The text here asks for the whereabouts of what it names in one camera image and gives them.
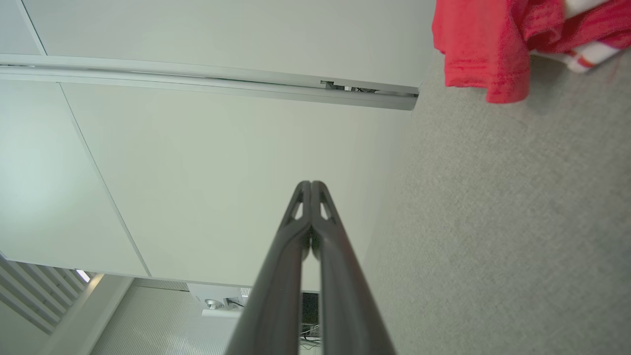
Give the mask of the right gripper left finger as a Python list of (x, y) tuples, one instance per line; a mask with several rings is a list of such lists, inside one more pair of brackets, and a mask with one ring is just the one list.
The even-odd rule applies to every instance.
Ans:
[(301, 276), (309, 249), (311, 182), (300, 182), (228, 344), (227, 355), (297, 355)]

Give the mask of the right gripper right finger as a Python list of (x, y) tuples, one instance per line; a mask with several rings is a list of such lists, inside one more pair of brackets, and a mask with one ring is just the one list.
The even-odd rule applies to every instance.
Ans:
[(394, 355), (377, 304), (324, 182), (312, 183), (313, 252), (320, 262), (325, 355)]

